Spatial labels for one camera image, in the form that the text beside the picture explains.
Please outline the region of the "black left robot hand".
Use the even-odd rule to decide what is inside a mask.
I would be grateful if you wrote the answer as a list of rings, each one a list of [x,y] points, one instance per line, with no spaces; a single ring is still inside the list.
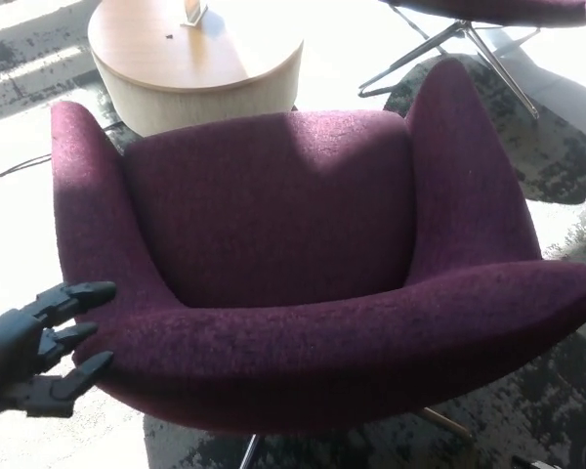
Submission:
[[[18,410],[28,417],[72,416],[76,400],[96,385],[112,363],[113,353],[95,354],[65,376],[49,375],[63,357],[98,330],[93,322],[55,328],[104,305],[115,294],[111,281],[61,283],[0,316],[0,413]]]

